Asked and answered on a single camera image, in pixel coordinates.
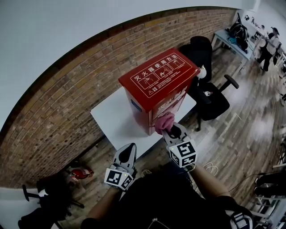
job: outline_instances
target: wooden floor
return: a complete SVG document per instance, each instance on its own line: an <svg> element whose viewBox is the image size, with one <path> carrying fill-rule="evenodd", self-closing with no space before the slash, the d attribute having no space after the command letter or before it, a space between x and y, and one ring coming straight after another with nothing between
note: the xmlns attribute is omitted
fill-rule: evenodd
<svg viewBox="0 0 286 229"><path fill-rule="evenodd" d="M241 58L230 50L219 49L213 55L212 82L220 86L225 82L224 74L231 75ZM216 177L229 190L251 174L272 171L278 161L283 107L279 101L277 85L280 78L277 68L271 62L269 71L262 74L259 65L250 60L241 74L235 77L240 85L231 85L223 92L230 108L215 120L203 121L202 130L196 132L196 114L188 114L180 123L188 128L199 152L199 162L212 162L218 167ZM90 166L95 174L79 182L73 193L85 209L72 206L72 216L61 221L64 229L79 228L82 220L96 202L105 194L108 186L103 184L105 169L109 167L115 149L105 138L83 156L82 162ZM153 169L170 159L161 140L148 153L136 161L138 176L143 169ZM251 176L231 191L235 200L247 208L254 202L254 179Z"/></svg>

